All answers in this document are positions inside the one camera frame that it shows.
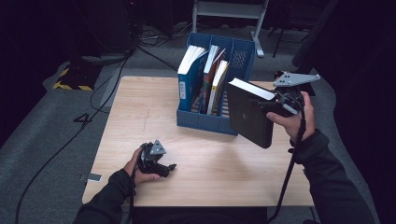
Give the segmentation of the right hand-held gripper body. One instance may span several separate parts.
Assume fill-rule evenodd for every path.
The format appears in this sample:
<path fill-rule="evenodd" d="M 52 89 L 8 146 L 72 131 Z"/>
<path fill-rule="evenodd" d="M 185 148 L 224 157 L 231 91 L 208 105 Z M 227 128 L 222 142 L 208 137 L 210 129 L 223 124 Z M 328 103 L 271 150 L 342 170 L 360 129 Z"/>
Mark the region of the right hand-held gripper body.
<path fill-rule="evenodd" d="M 269 111 L 282 117 L 297 115 L 304 108 L 301 86 L 320 80 L 320 75 L 276 72 L 273 86 L 275 100 L 269 105 Z"/>

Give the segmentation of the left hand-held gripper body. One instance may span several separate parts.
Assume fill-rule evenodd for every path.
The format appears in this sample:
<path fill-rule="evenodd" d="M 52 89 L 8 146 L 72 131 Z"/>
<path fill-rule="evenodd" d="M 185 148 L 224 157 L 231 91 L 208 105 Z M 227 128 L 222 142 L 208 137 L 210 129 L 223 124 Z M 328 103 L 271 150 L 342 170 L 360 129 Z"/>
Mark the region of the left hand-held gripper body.
<path fill-rule="evenodd" d="M 154 143 L 144 143 L 141 148 L 138 167 L 142 173 L 157 174 L 158 171 L 166 171 L 162 169 L 159 163 L 159 159 L 166 153 L 159 140 Z"/>

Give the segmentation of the black book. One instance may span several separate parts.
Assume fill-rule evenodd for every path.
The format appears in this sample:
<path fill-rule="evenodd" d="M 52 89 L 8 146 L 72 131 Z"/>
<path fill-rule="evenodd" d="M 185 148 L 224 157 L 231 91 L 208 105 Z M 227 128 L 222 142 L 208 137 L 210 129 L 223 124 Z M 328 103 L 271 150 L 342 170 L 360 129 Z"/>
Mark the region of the black book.
<path fill-rule="evenodd" d="M 262 148 L 272 145 L 274 123 L 259 109 L 249 104 L 251 99 L 275 100 L 275 95 L 265 88 L 235 77 L 227 85 L 230 125 L 233 130 Z"/>

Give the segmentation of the yellow book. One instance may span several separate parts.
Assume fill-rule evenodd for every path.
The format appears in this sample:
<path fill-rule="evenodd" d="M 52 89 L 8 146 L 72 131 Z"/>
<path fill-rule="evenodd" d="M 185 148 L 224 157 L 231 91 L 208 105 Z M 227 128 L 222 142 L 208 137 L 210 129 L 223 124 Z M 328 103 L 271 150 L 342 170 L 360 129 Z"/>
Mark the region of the yellow book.
<path fill-rule="evenodd" d="M 212 111 L 216 107 L 216 102 L 219 97 L 220 85 L 222 84 L 222 81 L 225 78 L 225 75 L 226 75 L 227 69 L 228 69 L 228 65 L 229 65 L 229 63 L 227 61 L 221 60 L 219 62 L 219 66 L 216 70 L 215 76 L 212 81 L 212 87 L 211 87 L 208 107 L 207 107 L 207 111 L 206 111 L 207 115 L 211 115 Z"/>

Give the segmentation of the blue plastic file rack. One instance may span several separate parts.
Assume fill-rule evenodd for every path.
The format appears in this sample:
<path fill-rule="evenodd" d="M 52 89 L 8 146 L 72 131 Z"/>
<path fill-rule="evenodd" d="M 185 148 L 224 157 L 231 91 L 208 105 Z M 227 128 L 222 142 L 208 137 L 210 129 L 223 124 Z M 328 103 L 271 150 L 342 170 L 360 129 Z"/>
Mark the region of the blue plastic file rack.
<path fill-rule="evenodd" d="M 225 61 L 229 63 L 225 82 L 233 80 L 235 77 L 248 81 L 252 66 L 255 59 L 255 44 L 253 41 L 247 41 L 236 38 L 229 38 L 217 35 L 207 35 L 191 33 L 187 41 L 189 45 L 206 48 L 209 52 L 211 45 L 219 46 L 225 49 Z M 177 109 L 177 126 L 193 128 L 214 133 L 225 133 L 237 135 L 237 132 L 231 128 L 230 119 L 227 116 L 228 109 L 226 90 L 222 89 L 220 97 L 211 115 L 200 112 L 201 96 L 197 94 L 190 111 Z"/>

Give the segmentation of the red illustrated book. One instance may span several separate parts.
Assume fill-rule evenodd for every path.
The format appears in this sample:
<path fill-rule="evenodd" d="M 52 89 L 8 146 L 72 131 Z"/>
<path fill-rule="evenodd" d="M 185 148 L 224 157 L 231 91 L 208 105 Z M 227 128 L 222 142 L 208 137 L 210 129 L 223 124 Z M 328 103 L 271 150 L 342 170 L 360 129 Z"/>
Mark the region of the red illustrated book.
<path fill-rule="evenodd" d="M 224 53 L 224 49 L 221 49 L 219 46 L 216 45 L 210 46 L 209 53 L 205 62 L 203 87 L 201 91 L 202 97 L 201 97 L 200 112 L 202 114 L 205 114 L 207 112 L 208 99 L 209 99 L 212 81 L 215 72 L 219 66 L 219 60 L 222 58 L 223 53 Z"/>

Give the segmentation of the blue illustrated book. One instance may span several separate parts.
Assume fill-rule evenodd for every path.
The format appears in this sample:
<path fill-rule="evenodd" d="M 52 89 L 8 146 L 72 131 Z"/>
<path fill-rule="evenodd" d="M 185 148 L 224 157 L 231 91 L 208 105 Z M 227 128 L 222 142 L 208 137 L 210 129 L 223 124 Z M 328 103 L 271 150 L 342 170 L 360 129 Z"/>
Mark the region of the blue illustrated book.
<path fill-rule="evenodd" d="M 203 81 L 203 69 L 207 49 L 189 45 L 177 69 L 179 106 L 182 111 L 190 111 Z"/>

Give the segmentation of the person's left hand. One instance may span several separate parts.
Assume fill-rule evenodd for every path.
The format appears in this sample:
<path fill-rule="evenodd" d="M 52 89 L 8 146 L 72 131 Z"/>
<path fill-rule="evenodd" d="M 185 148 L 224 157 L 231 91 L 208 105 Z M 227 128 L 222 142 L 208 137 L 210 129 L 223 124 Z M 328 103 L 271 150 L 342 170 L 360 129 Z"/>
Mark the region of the person's left hand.
<path fill-rule="evenodd" d="M 146 182 L 154 181 L 160 178 L 157 174 L 145 174 L 139 170 L 137 160 L 139 159 L 139 153 L 142 148 L 139 147 L 133 154 L 132 158 L 126 162 L 123 167 L 123 170 L 129 175 L 134 176 L 134 183 L 136 185 L 140 185 Z"/>

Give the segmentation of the person's right hand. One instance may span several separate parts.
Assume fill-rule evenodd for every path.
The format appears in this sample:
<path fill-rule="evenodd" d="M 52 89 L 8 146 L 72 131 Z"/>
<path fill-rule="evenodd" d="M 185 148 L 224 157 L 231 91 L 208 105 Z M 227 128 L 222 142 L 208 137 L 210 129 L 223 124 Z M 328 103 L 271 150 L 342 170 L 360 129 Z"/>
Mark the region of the person's right hand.
<path fill-rule="evenodd" d="M 304 141 L 306 138 L 308 138 L 315 132 L 316 123 L 314 116 L 314 107 L 311 104 L 309 94 L 305 91 L 302 91 L 301 95 L 304 97 L 304 120 L 305 120 L 305 131 L 304 134 L 302 135 L 301 140 Z M 266 117 L 269 120 L 271 120 L 273 123 L 282 126 L 293 143 L 297 142 L 298 132 L 300 130 L 301 121 L 303 119 L 302 113 L 285 118 L 274 112 L 268 112 L 266 114 Z"/>

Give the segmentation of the grey floor tape piece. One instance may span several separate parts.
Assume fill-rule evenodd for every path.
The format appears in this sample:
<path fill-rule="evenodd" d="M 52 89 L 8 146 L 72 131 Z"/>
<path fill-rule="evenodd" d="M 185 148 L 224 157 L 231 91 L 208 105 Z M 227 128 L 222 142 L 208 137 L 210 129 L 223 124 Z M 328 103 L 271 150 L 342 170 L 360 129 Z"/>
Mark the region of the grey floor tape piece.
<path fill-rule="evenodd" d="M 98 175 L 98 174 L 88 174 L 88 175 L 81 175 L 81 176 L 79 177 L 79 179 L 80 179 L 81 181 L 85 181 L 85 182 L 88 182 L 88 181 L 100 182 L 101 179 L 102 179 L 102 176 L 101 176 L 101 175 Z"/>

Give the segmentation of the dark slanted pole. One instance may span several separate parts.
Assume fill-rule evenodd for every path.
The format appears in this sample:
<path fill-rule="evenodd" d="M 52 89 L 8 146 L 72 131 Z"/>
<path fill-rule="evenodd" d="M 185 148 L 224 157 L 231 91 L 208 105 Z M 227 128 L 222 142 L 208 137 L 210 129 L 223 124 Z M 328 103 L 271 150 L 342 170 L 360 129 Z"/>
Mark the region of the dark slanted pole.
<path fill-rule="evenodd" d="M 332 12 L 336 8 L 339 0 L 330 0 L 328 5 L 324 8 L 323 12 L 319 16 L 317 22 L 315 23 L 312 30 L 309 32 L 307 38 L 303 41 L 302 45 L 298 49 L 297 53 L 294 55 L 292 59 L 292 64 L 296 67 L 299 67 L 308 56 L 308 53 L 313 49 L 316 40 L 323 27 L 325 26 L 327 20 L 332 15 Z"/>

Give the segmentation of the white metal stand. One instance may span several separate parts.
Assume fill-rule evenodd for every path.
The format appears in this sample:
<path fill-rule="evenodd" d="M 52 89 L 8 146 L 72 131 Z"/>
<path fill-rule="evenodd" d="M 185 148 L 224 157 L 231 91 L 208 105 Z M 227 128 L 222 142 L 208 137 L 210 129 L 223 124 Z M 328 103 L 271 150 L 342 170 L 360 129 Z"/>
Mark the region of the white metal stand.
<path fill-rule="evenodd" d="M 197 32 L 197 22 L 199 16 L 252 19 L 256 20 L 256 28 L 250 32 L 252 41 L 255 43 L 256 53 L 259 58 L 264 56 L 264 50 L 259 40 L 264 16 L 266 14 L 269 0 L 263 0 L 261 4 L 250 5 L 242 3 L 221 3 L 208 2 L 205 0 L 194 0 L 192 8 L 192 27 L 193 33 Z"/>

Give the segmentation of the dark equipment case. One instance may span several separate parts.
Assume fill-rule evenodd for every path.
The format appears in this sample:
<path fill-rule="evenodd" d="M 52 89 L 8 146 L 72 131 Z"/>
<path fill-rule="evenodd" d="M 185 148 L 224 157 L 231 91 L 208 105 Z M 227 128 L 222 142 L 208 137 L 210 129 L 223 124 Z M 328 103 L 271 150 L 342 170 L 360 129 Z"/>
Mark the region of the dark equipment case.
<path fill-rule="evenodd" d="M 106 52 L 134 48 L 133 15 L 126 0 L 74 0 L 94 40 Z"/>

